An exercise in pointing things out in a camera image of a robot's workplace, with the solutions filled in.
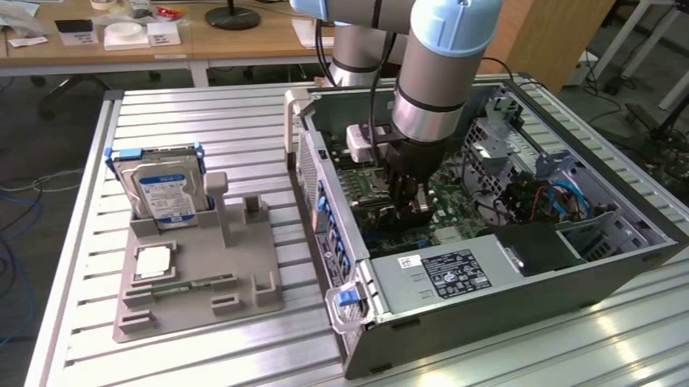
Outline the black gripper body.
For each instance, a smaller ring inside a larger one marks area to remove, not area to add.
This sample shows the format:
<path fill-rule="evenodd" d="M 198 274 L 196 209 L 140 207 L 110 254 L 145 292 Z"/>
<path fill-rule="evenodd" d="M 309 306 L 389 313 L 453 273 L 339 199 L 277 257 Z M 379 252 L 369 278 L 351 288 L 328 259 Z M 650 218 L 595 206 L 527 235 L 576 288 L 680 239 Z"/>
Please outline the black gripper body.
<path fill-rule="evenodd" d="M 385 182 L 412 179 L 425 185 L 440 167 L 447 141 L 420 142 L 401 139 L 388 143 L 385 151 Z"/>

